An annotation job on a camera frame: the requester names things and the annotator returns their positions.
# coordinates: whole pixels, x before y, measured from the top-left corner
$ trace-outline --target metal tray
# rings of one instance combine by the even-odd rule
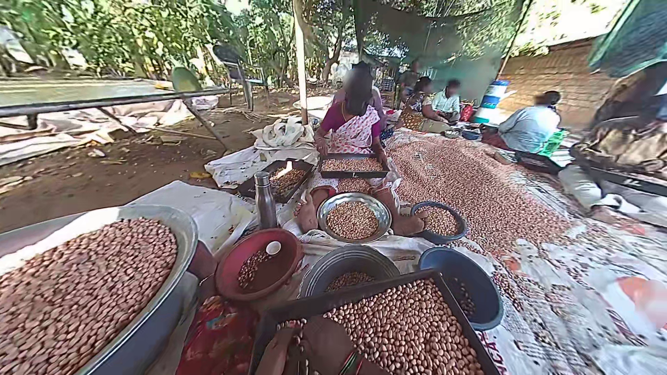
[[[370,208],[371,211],[373,211],[373,213],[376,215],[376,219],[378,219],[378,230],[376,230],[376,232],[373,233],[370,237],[366,237],[361,240],[349,240],[335,234],[334,231],[332,231],[331,228],[329,228],[327,225],[327,215],[329,215],[329,212],[334,207],[346,202],[361,202]],[[323,231],[327,232],[329,236],[337,239],[338,241],[347,242],[349,244],[365,244],[366,242],[375,241],[387,233],[389,228],[392,226],[392,215],[389,213],[387,207],[382,204],[382,202],[373,198],[372,196],[368,196],[363,193],[342,193],[327,199],[321,205],[319,205],[319,209],[317,210],[317,223]]]
[[[137,204],[63,216],[0,234],[0,256],[4,256],[42,241],[50,249],[106,224],[134,218],[156,219],[171,229],[177,243],[176,262],[148,305],[76,375],[143,374],[164,349],[184,309],[183,298],[177,294],[182,292],[179,282],[197,245],[194,220],[176,208]]]
[[[376,158],[374,153],[329,153],[326,156],[320,156],[317,163],[317,170],[322,178],[384,178],[389,173],[389,166],[383,164],[382,171],[323,171],[322,163],[328,159],[366,159]]]
[[[277,324],[285,322],[286,320],[297,320],[321,315],[333,308],[343,306],[344,304],[358,302],[364,298],[380,294],[388,288],[393,288],[421,279],[433,279],[436,283],[436,286],[445,299],[445,303],[450,307],[452,314],[456,317],[459,324],[461,324],[464,336],[468,339],[470,346],[477,352],[477,361],[482,365],[484,374],[499,374],[493,360],[489,357],[489,354],[480,342],[479,337],[470,326],[468,319],[466,319],[466,316],[456,303],[454,296],[442,280],[440,273],[436,270],[414,272],[391,280],[362,284],[360,286],[323,293],[314,297],[302,298],[287,302],[281,306],[266,311],[262,315],[259,325],[257,326],[257,335],[255,336],[248,374],[253,375],[257,370],[257,365],[261,360],[261,356],[264,354],[264,349],[275,335],[275,327]]]
[[[305,171],[305,175],[299,180],[299,182],[294,185],[294,187],[288,191],[284,196],[278,196],[273,192],[273,198],[277,203],[287,203],[291,199],[291,197],[294,195],[294,193],[301,187],[301,185],[312,175],[313,169],[315,168],[314,165],[311,163],[307,163],[305,161],[300,161],[296,159],[286,159],[286,160],[276,160],[273,163],[269,164],[266,168],[264,168],[262,171],[267,172],[268,174],[271,174],[275,171],[277,171],[280,168],[283,168],[287,165],[287,162],[291,161],[292,162],[292,168],[294,169],[300,169]],[[241,194],[244,197],[248,198],[255,198],[255,177],[250,177],[249,179],[245,180],[241,185],[238,187],[239,189],[239,194]]]
[[[646,179],[642,179],[642,176],[628,175],[617,171],[606,171],[595,167],[590,168],[590,174],[597,179],[617,183],[640,192],[667,197],[667,185],[647,181]]]

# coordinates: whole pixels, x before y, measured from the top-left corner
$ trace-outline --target green shade net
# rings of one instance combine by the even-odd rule
[[[589,66],[625,77],[667,61],[666,20],[666,0],[631,0],[612,30],[596,41]]]
[[[523,0],[355,0],[363,55],[419,58],[422,73],[443,88],[462,82],[461,98],[479,100],[495,79],[514,36]]]

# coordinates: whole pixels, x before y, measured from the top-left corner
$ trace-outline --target metal table frame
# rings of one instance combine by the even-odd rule
[[[163,101],[163,100],[173,100],[181,99],[185,104],[186,108],[192,112],[192,114],[197,118],[197,120],[208,129],[215,138],[222,143],[222,146],[226,146],[216,132],[213,131],[213,128],[209,121],[205,120],[195,106],[192,104],[193,97],[206,96],[206,95],[220,95],[220,94],[231,94],[236,92],[237,89],[231,88],[218,88],[218,89],[206,89],[199,91],[186,91],[186,92],[169,92],[164,94],[149,94],[149,95],[134,95],[126,97],[110,97],[103,99],[88,99],[88,100],[76,100],[76,101],[56,101],[51,103],[35,103],[35,104],[25,104],[25,105],[6,105],[0,106],[0,118],[2,117],[16,117],[16,116],[27,116],[28,126],[13,125],[8,123],[0,122],[0,126],[12,127],[15,129],[22,130],[34,130],[37,129],[37,116],[41,113],[51,113],[51,112],[63,112],[63,111],[75,111],[79,109],[89,109],[97,108],[100,112],[104,113],[107,117],[111,118],[113,121],[116,121],[118,124],[123,125],[121,120],[113,115],[111,112],[104,109],[104,107],[113,107],[114,105],[125,105],[125,104],[136,104],[136,103],[149,103],[151,101]],[[125,127],[125,129],[132,133],[136,131],[130,127]]]

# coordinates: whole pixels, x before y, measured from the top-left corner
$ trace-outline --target light blue shirt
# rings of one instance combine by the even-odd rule
[[[507,146],[517,151],[539,152],[558,130],[560,116],[545,105],[526,107],[514,112],[498,126]]]

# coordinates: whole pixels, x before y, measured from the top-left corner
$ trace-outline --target red bowl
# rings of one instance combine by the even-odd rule
[[[247,292],[239,286],[239,272],[243,263],[256,252],[278,241],[280,251],[257,267],[253,285],[256,291]],[[239,241],[220,260],[215,270],[215,286],[224,297],[237,301],[252,301],[273,293],[283,286],[296,271],[303,258],[303,246],[291,232],[281,228],[260,230]]]

